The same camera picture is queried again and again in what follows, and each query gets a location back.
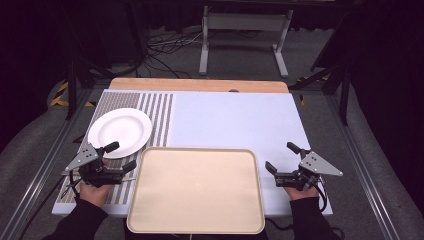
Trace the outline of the person's left hand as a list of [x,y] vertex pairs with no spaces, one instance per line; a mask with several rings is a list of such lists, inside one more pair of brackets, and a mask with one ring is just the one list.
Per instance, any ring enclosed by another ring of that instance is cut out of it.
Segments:
[[82,200],[90,202],[91,204],[99,208],[102,208],[112,188],[112,185],[103,185],[101,187],[95,187],[92,185],[81,184],[80,198]]

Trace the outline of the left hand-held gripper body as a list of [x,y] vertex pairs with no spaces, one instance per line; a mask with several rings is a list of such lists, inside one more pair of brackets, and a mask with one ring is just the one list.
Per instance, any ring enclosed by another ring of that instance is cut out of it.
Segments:
[[77,169],[82,180],[95,187],[121,184],[124,177],[122,169],[109,169],[103,161],[104,154],[103,147],[95,148],[88,144],[72,159],[65,171],[72,175]]

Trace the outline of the white table board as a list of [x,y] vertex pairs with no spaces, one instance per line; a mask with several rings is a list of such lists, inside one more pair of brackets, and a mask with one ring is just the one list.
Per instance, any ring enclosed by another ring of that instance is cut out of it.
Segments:
[[288,142],[310,147],[294,98],[286,93],[151,91],[172,93],[174,103],[166,147],[239,148],[257,159],[267,217],[291,213],[289,198],[275,186],[265,162],[281,172],[298,167]]

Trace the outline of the striped grey placemat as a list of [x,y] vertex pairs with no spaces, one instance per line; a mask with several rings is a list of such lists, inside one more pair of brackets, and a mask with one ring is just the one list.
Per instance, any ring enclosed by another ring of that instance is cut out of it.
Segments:
[[[141,91],[105,91],[99,100],[89,128],[102,115],[120,108],[133,108],[144,112],[152,122],[152,133],[147,143],[136,153],[129,156],[109,159],[109,166],[113,169],[119,169],[130,161],[140,161],[141,153],[149,147],[164,147],[168,143],[168,133],[170,130],[170,122],[172,118],[172,110],[174,103],[174,95],[164,92],[141,92]],[[87,144],[86,135],[81,146]]]

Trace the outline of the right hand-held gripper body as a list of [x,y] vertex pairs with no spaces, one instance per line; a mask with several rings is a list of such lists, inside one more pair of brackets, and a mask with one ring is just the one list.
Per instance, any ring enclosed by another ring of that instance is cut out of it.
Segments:
[[291,187],[303,191],[315,187],[322,175],[339,176],[343,172],[326,161],[312,150],[295,149],[300,155],[298,169],[291,173],[279,172],[274,169],[274,180],[277,187]]

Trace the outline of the beige rectangular tray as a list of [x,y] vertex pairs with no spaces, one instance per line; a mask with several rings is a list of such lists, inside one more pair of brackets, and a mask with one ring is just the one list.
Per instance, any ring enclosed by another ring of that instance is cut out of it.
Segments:
[[144,151],[127,227],[150,234],[258,234],[265,226],[255,155],[245,149]]

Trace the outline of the aluminium rail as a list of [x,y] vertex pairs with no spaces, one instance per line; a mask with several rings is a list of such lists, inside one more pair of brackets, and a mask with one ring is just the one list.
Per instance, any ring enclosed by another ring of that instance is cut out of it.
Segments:
[[61,153],[64,142],[72,130],[74,123],[84,109],[86,101],[89,99],[92,89],[83,89],[80,96],[77,98],[77,103],[74,112],[68,120],[62,124],[58,135],[56,136],[49,152],[41,162],[41,165],[36,172],[34,178],[26,188],[23,198],[19,202],[14,214],[5,227],[5,230],[0,235],[0,240],[16,240],[21,232],[21,229],[26,224],[27,217],[30,214],[40,192],[42,191],[57,158]]
[[335,119],[336,125],[341,132],[342,138],[349,149],[352,165],[359,178],[361,186],[365,192],[366,198],[375,215],[378,225],[383,233],[385,240],[400,240],[399,234],[393,224],[393,221],[384,205],[381,195],[370,175],[359,147],[349,129],[339,116],[339,108],[336,99],[333,96],[326,96],[325,100],[330,109],[332,117]]

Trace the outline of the person's right hand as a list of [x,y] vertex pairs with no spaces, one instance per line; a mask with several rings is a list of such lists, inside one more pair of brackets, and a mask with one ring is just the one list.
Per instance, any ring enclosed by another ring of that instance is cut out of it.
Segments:
[[287,192],[292,201],[319,196],[319,192],[315,188],[299,191],[295,188],[285,187],[284,190]]

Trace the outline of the white metal stand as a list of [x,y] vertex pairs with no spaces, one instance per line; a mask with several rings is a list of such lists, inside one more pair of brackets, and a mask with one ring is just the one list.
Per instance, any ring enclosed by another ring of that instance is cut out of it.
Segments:
[[199,74],[206,75],[208,69],[210,30],[248,30],[279,32],[279,40],[272,45],[274,58],[282,78],[288,77],[288,70],[283,58],[282,49],[293,17],[288,10],[282,15],[215,13],[210,6],[203,7],[202,16],[202,49],[199,63]]

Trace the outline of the black metal stand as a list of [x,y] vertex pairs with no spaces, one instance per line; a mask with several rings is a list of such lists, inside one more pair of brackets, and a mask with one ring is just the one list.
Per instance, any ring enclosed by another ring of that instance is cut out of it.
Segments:
[[101,79],[113,79],[116,75],[88,59],[78,57],[68,61],[67,82],[68,82],[68,113],[67,120],[70,120],[77,110],[77,82],[80,82],[83,89],[91,89],[95,85],[95,77],[92,73],[95,70]]
[[317,83],[324,78],[327,78],[321,87],[321,91],[324,95],[333,95],[338,88],[341,88],[338,114],[343,125],[347,126],[347,107],[350,87],[350,73],[347,64],[331,66],[312,76],[302,77],[300,81],[289,86],[288,89],[294,91],[302,90],[306,86]]

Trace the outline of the yellow black floor tape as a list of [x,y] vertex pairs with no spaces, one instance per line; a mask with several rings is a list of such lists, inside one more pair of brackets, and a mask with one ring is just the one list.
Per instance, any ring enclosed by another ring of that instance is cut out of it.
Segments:
[[68,82],[64,81],[59,89],[57,90],[56,94],[54,95],[52,101],[50,102],[51,106],[64,106],[64,107],[68,107],[69,106],[69,102],[67,100],[63,100],[62,96],[64,95],[65,91],[68,89]]

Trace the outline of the white round plate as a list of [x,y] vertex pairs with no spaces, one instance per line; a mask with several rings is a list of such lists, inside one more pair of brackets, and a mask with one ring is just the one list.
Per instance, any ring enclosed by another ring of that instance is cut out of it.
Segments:
[[98,118],[88,130],[87,142],[95,148],[117,141],[119,147],[104,157],[118,159],[140,150],[152,133],[152,122],[141,110],[120,108]]

